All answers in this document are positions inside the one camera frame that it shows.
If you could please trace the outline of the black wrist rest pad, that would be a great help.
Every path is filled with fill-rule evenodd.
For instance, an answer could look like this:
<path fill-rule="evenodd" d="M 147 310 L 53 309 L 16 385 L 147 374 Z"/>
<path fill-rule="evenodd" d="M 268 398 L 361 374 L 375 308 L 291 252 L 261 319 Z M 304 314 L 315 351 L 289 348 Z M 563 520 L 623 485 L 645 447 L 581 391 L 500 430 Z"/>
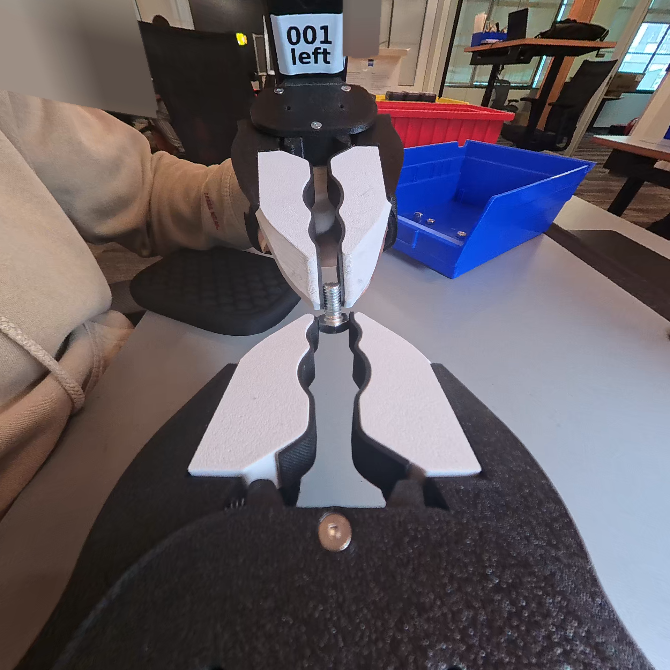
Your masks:
<path fill-rule="evenodd" d="M 181 249 L 130 281 L 141 307 L 228 336 L 252 336 L 276 326 L 300 302 L 275 260 L 227 247 Z"/>

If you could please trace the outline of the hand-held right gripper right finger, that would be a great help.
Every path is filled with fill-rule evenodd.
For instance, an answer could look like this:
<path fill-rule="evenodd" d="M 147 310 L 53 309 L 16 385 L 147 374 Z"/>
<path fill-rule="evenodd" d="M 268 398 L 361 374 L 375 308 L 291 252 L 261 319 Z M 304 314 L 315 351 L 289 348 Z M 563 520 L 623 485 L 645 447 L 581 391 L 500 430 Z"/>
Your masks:
<path fill-rule="evenodd" d="M 352 376 L 358 388 L 352 459 L 374 486 L 407 478 L 474 476 L 482 467 L 433 365 L 367 315 L 351 314 Z"/>

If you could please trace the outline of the person's left forearm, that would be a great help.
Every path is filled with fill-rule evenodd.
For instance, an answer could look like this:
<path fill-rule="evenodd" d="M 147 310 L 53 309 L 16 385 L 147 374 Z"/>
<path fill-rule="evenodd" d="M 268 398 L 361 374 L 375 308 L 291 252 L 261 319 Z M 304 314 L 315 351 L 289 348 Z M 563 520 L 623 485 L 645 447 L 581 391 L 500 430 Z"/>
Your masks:
<path fill-rule="evenodd" d="M 230 159 L 205 166 L 153 154 L 138 130 L 107 112 L 6 90 L 1 128 L 90 243 L 114 241 L 143 257 L 253 246 Z"/>

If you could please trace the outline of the black mesh office chair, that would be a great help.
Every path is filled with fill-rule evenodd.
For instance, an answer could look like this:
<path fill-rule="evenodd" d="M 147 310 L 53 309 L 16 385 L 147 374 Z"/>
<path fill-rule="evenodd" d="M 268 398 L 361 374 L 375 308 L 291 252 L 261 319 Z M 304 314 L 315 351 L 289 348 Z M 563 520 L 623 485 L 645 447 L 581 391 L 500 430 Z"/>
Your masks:
<path fill-rule="evenodd" d="M 249 45 L 234 32 L 206 32 L 139 21 L 156 93 L 194 163 L 230 158 L 238 122 L 249 118 L 255 92 Z"/>

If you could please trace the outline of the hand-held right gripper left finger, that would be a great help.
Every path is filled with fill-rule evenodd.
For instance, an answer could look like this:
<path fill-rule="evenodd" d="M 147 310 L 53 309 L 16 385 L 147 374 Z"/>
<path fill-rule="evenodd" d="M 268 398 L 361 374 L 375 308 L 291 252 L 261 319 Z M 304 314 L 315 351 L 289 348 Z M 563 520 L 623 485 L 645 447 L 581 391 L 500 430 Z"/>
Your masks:
<path fill-rule="evenodd" d="M 189 464 L 192 476 L 268 480 L 299 489 L 315 460 L 314 353 L 318 327 L 303 315 L 260 341 L 236 366 Z"/>

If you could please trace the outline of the person's torso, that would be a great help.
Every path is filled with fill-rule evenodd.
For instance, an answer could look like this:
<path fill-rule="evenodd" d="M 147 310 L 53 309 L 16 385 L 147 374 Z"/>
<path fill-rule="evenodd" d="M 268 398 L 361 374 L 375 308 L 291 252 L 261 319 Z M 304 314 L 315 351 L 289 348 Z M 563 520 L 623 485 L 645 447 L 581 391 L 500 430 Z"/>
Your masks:
<path fill-rule="evenodd" d="M 1 515 L 133 329 L 15 140 L 1 133 Z"/>

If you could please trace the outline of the black backpack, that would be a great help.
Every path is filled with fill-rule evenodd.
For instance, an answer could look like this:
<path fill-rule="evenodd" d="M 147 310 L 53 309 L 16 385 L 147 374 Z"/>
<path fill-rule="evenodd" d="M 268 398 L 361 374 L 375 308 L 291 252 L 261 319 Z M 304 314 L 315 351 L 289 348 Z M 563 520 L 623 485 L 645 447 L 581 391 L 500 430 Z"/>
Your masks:
<path fill-rule="evenodd" d="M 609 29 L 599 24 L 566 19 L 554 21 L 549 29 L 541 31 L 535 38 L 603 42 L 608 34 Z"/>

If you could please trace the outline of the red plastic bin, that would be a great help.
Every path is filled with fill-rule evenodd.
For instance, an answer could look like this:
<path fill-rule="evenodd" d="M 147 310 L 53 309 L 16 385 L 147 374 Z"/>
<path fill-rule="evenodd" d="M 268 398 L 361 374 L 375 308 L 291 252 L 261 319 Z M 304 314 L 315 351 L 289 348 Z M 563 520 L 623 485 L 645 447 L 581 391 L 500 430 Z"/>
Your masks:
<path fill-rule="evenodd" d="M 495 144 L 504 122 L 515 113 L 451 103 L 378 100 L 380 113 L 389 114 L 405 148 L 467 140 Z"/>

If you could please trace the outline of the wooden standing desk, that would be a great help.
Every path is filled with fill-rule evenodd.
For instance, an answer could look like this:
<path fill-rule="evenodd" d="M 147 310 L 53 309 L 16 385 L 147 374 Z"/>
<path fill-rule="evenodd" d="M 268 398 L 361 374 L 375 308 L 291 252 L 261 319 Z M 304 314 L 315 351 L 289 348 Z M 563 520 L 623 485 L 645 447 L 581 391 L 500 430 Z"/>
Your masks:
<path fill-rule="evenodd" d="M 490 105 L 495 81 L 504 65 L 528 64 L 535 57 L 552 58 L 540 90 L 539 111 L 541 112 L 548 104 L 566 57 L 577 57 L 615 47 L 616 42 L 604 40 L 523 38 L 470 46 L 464 51 L 471 54 L 471 66 L 491 66 L 489 79 L 482 96 L 481 106 L 483 107 Z"/>

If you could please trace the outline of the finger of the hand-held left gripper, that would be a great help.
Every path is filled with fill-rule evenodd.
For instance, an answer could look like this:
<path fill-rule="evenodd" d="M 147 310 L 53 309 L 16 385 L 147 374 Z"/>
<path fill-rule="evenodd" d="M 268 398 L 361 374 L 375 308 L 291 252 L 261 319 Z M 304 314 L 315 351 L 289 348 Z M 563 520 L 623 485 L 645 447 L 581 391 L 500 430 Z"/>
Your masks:
<path fill-rule="evenodd" d="M 333 178 L 342 196 L 340 285 L 343 305 L 351 308 L 371 282 L 387 234 L 391 205 L 378 147 L 354 146 L 334 156 Z"/>
<path fill-rule="evenodd" d="M 257 154 L 259 209 L 256 219 L 284 278 L 314 311 L 322 309 L 320 265 L 305 203 L 310 164 L 281 150 Z"/>

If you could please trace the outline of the wooden office desk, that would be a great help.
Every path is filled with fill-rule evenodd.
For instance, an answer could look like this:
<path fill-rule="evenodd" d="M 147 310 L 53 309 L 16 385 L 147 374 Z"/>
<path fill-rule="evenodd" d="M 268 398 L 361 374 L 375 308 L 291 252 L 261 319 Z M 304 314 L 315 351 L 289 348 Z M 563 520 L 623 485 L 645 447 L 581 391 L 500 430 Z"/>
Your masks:
<path fill-rule="evenodd" d="M 604 169 L 626 178 L 607 211 L 621 216 L 646 183 L 669 189 L 669 171 L 655 167 L 669 163 L 669 140 L 635 139 L 631 135 L 595 135 L 592 141 L 611 150 Z"/>

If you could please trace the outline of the blue plastic bin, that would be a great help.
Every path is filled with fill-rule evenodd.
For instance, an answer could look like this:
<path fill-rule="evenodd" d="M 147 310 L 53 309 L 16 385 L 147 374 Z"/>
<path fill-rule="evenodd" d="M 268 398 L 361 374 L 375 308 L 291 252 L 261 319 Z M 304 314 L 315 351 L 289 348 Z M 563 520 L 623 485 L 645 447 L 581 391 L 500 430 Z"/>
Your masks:
<path fill-rule="evenodd" d="M 406 148 L 393 250 L 459 277 L 548 230 L 594 165 L 474 140 Z"/>

